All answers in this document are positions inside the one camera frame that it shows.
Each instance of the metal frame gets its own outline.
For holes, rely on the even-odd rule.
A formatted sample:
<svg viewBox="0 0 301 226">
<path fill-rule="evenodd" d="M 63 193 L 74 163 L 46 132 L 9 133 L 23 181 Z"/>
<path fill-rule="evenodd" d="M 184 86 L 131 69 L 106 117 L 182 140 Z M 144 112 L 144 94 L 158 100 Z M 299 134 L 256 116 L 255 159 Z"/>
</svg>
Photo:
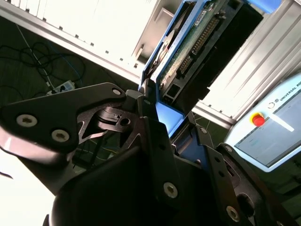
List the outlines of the metal frame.
<svg viewBox="0 0 301 226">
<path fill-rule="evenodd" d="M 301 68 L 300 15 L 301 6 L 293 0 L 284 0 L 273 14 L 265 14 L 203 103 L 238 121 L 281 80 L 296 74 Z"/>
<path fill-rule="evenodd" d="M 213 108 L 203 104 L 201 101 L 196 104 L 192 111 L 226 129 L 230 129 L 236 123 L 234 119 L 214 110 Z"/>
<path fill-rule="evenodd" d="M 154 85 L 154 81 L 146 80 L 142 85 L 143 93 L 134 90 L 122 93 L 114 84 L 103 83 L 0 109 L 0 126 L 4 133 L 13 131 L 18 138 L 7 142 L 2 140 L 1 148 L 32 159 L 26 152 L 30 152 L 28 147 L 32 148 L 29 144 L 35 145 L 38 147 L 36 155 L 40 158 L 32 159 L 34 161 L 47 158 L 44 154 L 49 149 L 58 155 L 74 150 L 82 140 L 82 129 L 79 132 L 76 129 L 78 124 L 94 128 L 89 138 L 103 136 L 98 129 L 122 132 L 121 149 L 116 156 L 65 181 L 45 225 L 48 225 L 47 221 L 54 226 L 93 225 L 100 221 L 113 225 L 124 222 L 141 225 L 146 221 L 152 225 L 179 226 L 187 221 L 193 225 L 251 226 L 254 221 L 258 226 L 276 225 L 276 221 L 281 225 L 297 225 L 230 146 L 220 144 L 216 149 L 212 148 L 209 133 L 195 124 L 192 113 L 189 114 L 188 126 L 171 145 L 165 125 L 158 121 Z M 90 99 L 89 93 L 96 91 L 101 95 Z M 45 103 L 52 108 L 56 104 L 64 106 L 59 109 L 63 113 L 61 118 L 57 117 L 56 111 L 51 114 L 46 109 L 37 112 Z M 22 128 L 16 122 L 17 115 L 29 110 L 39 123 Z M 131 120 L 123 124 L 124 117 Z M 45 136 L 49 126 L 65 129 L 70 133 L 70 139 L 59 142 L 50 133 Z M 16 152 L 14 148 L 21 141 L 24 142 L 23 152 Z M 70 165 L 59 164 L 57 158 L 54 162 L 56 164 L 47 166 L 36 164 L 34 174 L 41 177 L 46 174 L 52 183 L 55 179 L 62 181 L 57 176 L 61 176 Z M 244 208 L 247 200 L 237 198 L 242 193 L 252 201 L 251 211 Z M 99 203 L 107 208 L 99 212 L 95 208 Z M 112 217 L 116 203 L 121 205 L 118 218 Z"/>
<path fill-rule="evenodd" d="M 130 81 L 137 84 L 140 82 L 139 73 L 137 74 L 134 72 L 134 67 L 121 64 L 118 61 L 113 62 L 112 59 L 106 59 L 104 56 L 99 56 L 93 49 L 93 46 L 72 37 L 64 31 L 61 31 L 47 22 L 40 20 L 39 18 L 3 0 L 0 0 L 0 16 L 42 36 L 43 38 L 51 40 L 58 45 L 61 45 L 126 79 L 129 79 Z"/>
</svg>

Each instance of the blue metal frame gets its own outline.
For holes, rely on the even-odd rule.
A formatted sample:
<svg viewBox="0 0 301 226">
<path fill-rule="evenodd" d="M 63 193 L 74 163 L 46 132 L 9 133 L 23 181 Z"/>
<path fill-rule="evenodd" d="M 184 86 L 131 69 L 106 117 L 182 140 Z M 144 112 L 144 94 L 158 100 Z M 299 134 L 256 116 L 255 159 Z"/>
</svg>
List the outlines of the blue metal frame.
<svg viewBox="0 0 301 226">
<path fill-rule="evenodd" d="M 148 68 L 151 61 L 154 59 L 154 57 L 159 52 L 162 42 L 164 41 L 165 37 L 169 33 L 169 30 L 171 29 L 172 24 L 174 23 L 175 19 L 178 17 L 184 3 L 185 2 L 192 2 L 192 1 L 195 1 L 195 0 L 183 0 L 181 2 L 181 4 L 178 7 L 173 19 L 171 20 L 170 24 L 167 27 L 166 32 L 164 33 L 163 37 L 161 38 L 160 42 L 158 43 L 157 47 L 155 48 L 155 50 L 153 51 L 152 55 L 150 56 L 148 62 L 145 65 L 145 68 L 144 68 L 144 71 L 143 71 L 143 74 L 142 74 L 142 79 L 141 79 L 140 86 L 143 84 L 143 81 L 145 79 L 145 70 L 146 70 L 146 68 Z M 167 131 L 168 131 L 168 134 L 169 134 L 170 137 L 173 135 L 173 133 L 176 131 L 176 129 L 181 125 L 181 123 L 183 122 L 183 120 L 185 118 L 185 115 L 183 113 L 173 109 L 172 107 L 166 105 L 162 101 L 160 101 L 160 99 L 159 99 L 159 88 L 158 88 L 159 81 L 161 79 L 161 76 L 162 76 L 164 70 L 168 66 L 170 60 L 172 59 L 172 57 L 174 56 L 174 54 L 178 50 L 178 48 L 181 45 L 181 43 L 183 42 L 184 38 L 188 34 L 189 30 L 191 29 L 191 27 L 195 23 L 195 21 L 196 21 L 197 17 L 199 16 L 204 4 L 207 1 L 209 1 L 209 0 L 197 0 L 197 1 L 195 1 L 196 2 L 195 7 L 193 8 L 192 12 L 188 16 L 186 22 L 184 23 L 182 29 L 180 30 L 177 37 L 175 38 L 173 44 L 169 48 L 169 51 L 165 55 L 163 61 L 160 63 L 158 68 L 155 70 L 155 72 L 151 76 L 151 79 L 156 82 L 156 92 L 157 92 L 157 97 L 158 97 L 157 103 L 156 103 L 156 109 L 157 109 L 157 113 L 158 113 L 158 118 L 159 118 L 160 122 L 163 122 L 166 125 Z M 254 5 L 258 6 L 259 8 L 261 8 L 263 11 L 265 11 L 267 13 L 271 13 L 271 12 L 273 12 L 274 10 L 276 10 L 278 8 L 278 6 L 281 3 L 281 0 L 250 0 L 250 2 L 253 3 Z"/>
</svg>

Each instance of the dark floor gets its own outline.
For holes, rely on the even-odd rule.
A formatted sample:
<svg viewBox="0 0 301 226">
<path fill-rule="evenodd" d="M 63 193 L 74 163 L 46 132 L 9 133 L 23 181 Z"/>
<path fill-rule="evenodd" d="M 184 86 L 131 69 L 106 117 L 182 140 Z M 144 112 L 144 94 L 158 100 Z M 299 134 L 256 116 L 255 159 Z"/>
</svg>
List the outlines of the dark floor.
<svg viewBox="0 0 301 226">
<path fill-rule="evenodd" d="M 36 96 L 42 96 L 43 93 L 49 91 L 49 88 L 43 78 L 39 75 L 37 69 L 21 63 L 19 51 L 11 51 L 8 48 L 3 47 L 9 46 L 17 50 L 21 50 L 26 47 L 25 41 L 23 40 L 16 25 L 2 17 L 0 17 L 0 25 L 0 106 L 20 101 L 22 100 L 21 96 L 23 96 L 24 99 L 30 99 L 35 94 L 37 94 Z M 51 45 L 59 53 L 73 54 L 54 43 L 49 44 L 49 42 L 44 38 L 27 31 L 22 27 L 20 27 L 20 29 L 22 30 L 30 46 L 32 46 L 34 43 L 40 42 L 45 44 L 45 46 L 49 49 L 50 54 L 55 54 L 55 51 L 51 48 Z M 44 54 L 47 54 L 47 49 L 45 46 L 39 44 L 37 45 L 37 49 L 44 52 Z M 80 81 L 75 82 L 77 88 L 103 82 L 112 82 L 120 86 L 123 90 L 137 90 L 138 86 L 136 84 L 100 67 L 99 65 L 92 63 L 89 60 L 86 60 L 80 56 L 77 57 L 80 58 L 86 66 L 82 83 Z M 76 57 L 66 57 L 66 59 L 73 65 L 79 74 L 82 73 L 82 65 Z M 64 81 L 78 80 L 78 75 L 62 58 L 53 62 L 53 75 Z M 52 76 L 50 79 L 55 87 L 63 83 L 63 81 Z M 221 128 L 212 122 L 209 123 L 207 119 L 200 118 L 199 116 L 196 116 L 196 119 L 200 125 L 208 128 L 214 145 L 218 145 L 219 143 L 223 142 L 228 132 L 226 129 Z M 108 158 L 108 156 L 114 155 L 116 152 L 115 142 L 117 139 L 117 136 L 112 136 L 111 138 L 105 140 L 103 143 L 103 147 L 105 149 L 99 152 L 96 159 L 96 164 L 103 162 L 103 159 Z M 85 161 L 89 161 L 92 151 L 96 145 L 94 142 L 86 142 L 86 144 L 81 145 L 76 155 Z M 300 157 L 297 157 L 294 160 L 295 161 L 289 161 L 283 164 L 283 166 L 269 174 L 263 173 L 261 170 L 256 169 L 255 167 L 254 170 L 265 181 L 270 189 L 280 194 L 285 194 L 301 185 L 301 165 L 299 164 L 301 159 Z M 82 168 L 76 167 L 75 170 L 77 172 L 81 172 Z M 289 210 L 295 219 L 299 219 L 299 221 L 301 221 L 300 194 L 296 193 L 293 196 L 286 196 L 284 198 L 283 205 Z"/>
</svg>

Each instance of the touchscreen display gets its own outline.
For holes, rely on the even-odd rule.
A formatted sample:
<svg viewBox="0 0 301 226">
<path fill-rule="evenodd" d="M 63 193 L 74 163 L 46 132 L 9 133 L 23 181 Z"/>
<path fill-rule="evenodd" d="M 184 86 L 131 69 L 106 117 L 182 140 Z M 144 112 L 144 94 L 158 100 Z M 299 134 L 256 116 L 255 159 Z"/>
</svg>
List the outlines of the touchscreen display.
<svg viewBox="0 0 301 226">
<path fill-rule="evenodd" d="M 269 167 L 301 144 L 301 90 L 235 147 Z"/>
</svg>

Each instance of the circuit board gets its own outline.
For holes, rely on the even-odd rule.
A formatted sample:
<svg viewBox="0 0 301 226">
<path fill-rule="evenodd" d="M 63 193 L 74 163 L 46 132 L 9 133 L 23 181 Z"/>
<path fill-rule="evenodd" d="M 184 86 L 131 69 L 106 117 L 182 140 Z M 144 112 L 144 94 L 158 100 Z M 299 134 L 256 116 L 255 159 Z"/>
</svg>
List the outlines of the circuit board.
<svg viewBox="0 0 301 226">
<path fill-rule="evenodd" d="M 201 50 L 210 33 L 219 22 L 215 15 L 218 14 L 225 2 L 226 0 L 213 0 L 204 5 L 193 27 L 163 72 L 160 79 L 160 89 L 164 88 L 169 79 L 173 79 L 177 75 L 178 69 L 180 73 L 185 73 L 192 62 L 190 53 L 197 55 Z"/>
</svg>

